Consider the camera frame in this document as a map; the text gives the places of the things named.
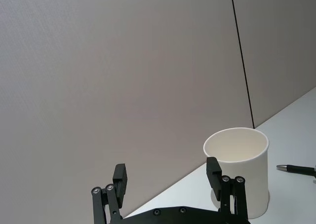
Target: black pen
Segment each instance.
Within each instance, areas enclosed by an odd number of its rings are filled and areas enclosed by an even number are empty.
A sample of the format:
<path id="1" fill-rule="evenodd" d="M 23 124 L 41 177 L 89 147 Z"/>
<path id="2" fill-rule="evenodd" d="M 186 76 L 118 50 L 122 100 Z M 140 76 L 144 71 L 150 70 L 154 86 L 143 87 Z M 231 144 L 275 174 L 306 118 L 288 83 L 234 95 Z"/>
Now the black pen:
<path id="1" fill-rule="evenodd" d="M 278 165 L 276 168 L 280 171 L 286 171 L 290 173 L 296 173 L 307 176 L 315 176 L 316 178 L 316 167 L 304 167 L 304 166 L 292 166 L 292 165 Z"/>

